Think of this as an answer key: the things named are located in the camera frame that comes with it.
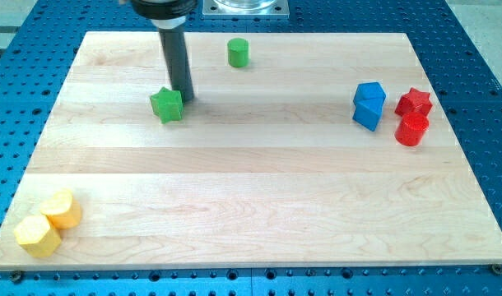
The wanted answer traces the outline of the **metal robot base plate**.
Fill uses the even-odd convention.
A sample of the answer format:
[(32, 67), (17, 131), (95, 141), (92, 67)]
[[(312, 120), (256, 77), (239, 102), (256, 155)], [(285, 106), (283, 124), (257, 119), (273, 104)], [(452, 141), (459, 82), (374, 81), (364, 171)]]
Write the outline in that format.
[(287, 19), (288, 0), (202, 0), (207, 19)]

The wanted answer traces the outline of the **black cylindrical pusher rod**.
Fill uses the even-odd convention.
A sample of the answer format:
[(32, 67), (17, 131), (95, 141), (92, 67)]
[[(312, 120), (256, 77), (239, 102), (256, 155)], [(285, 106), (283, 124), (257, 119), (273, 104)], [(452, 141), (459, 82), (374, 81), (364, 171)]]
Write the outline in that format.
[(178, 90), (182, 101), (194, 99), (193, 82), (184, 38), (184, 28), (159, 29), (160, 42), (165, 57), (172, 90)]

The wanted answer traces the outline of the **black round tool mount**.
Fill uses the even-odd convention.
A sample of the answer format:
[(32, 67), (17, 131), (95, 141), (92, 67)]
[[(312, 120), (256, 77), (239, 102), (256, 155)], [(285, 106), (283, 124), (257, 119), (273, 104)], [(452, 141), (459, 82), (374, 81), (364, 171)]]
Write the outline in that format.
[(130, 3), (138, 15), (162, 30), (181, 26), (187, 15), (198, 6), (198, 0), (131, 0)]

